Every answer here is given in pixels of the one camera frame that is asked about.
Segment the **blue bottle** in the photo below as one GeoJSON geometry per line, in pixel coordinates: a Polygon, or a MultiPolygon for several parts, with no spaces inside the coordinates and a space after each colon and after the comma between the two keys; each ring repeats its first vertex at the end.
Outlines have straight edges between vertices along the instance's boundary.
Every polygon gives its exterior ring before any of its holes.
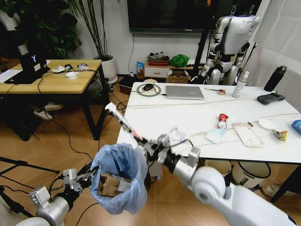
{"type": "Polygon", "coordinates": [[[292,123],[292,127],[301,134],[301,120],[296,120],[292,123]]]}

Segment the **sneaker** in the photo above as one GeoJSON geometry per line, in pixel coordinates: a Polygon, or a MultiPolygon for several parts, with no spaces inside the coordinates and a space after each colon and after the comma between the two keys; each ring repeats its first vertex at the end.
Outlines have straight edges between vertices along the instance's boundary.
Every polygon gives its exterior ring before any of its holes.
{"type": "Polygon", "coordinates": [[[50,121],[52,119],[52,116],[45,111],[41,111],[41,112],[33,112],[35,116],[38,116],[39,118],[41,118],[42,120],[46,120],[46,121],[50,121]]]}
{"type": "Polygon", "coordinates": [[[50,112],[50,111],[56,111],[62,109],[63,107],[64,107],[63,105],[58,105],[54,102],[49,102],[47,105],[45,105],[45,110],[50,112]]]}
{"type": "Polygon", "coordinates": [[[263,193],[265,196],[269,198],[273,198],[273,196],[276,194],[276,192],[279,190],[281,187],[281,183],[275,182],[274,184],[267,185],[267,186],[262,186],[260,188],[261,193],[263,193]]]}

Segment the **cardboard piece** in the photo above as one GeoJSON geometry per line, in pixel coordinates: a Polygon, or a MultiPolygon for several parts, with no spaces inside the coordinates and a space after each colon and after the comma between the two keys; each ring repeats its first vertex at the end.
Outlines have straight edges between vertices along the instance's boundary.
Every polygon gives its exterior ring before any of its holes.
{"type": "Polygon", "coordinates": [[[167,79],[168,83],[184,83],[184,84],[188,83],[189,75],[185,70],[184,71],[169,70],[167,75],[168,75],[168,79],[167,79]]]}
{"type": "Polygon", "coordinates": [[[123,193],[130,187],[130,179],[124,179],[122,177],[118,177],[110,173],[101,173],[98,186],[98,193],[100,196],[113,198],[116,195],[123,193]]]}

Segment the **silver laptop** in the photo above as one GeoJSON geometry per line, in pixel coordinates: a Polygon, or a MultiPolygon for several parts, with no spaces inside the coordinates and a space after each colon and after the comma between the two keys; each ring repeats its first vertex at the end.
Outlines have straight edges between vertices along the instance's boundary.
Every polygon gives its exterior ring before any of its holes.
{"type": "Polygon", "coordinates": [[[201,89],[195,86],[166,86],[166,97],[168,99],[204,100],[201,89]]]}

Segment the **white curtain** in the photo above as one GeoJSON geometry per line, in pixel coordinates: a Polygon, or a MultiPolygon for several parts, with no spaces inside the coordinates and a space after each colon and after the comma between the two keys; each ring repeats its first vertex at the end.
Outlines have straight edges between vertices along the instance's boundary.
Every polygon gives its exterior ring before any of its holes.
{"type": "Polygon", "coordinates": [[[301,112],[301,0],[271,0],[245,70],[248,86],[265,86],[274,70],[287,71],[275,90],[301,112]]]}

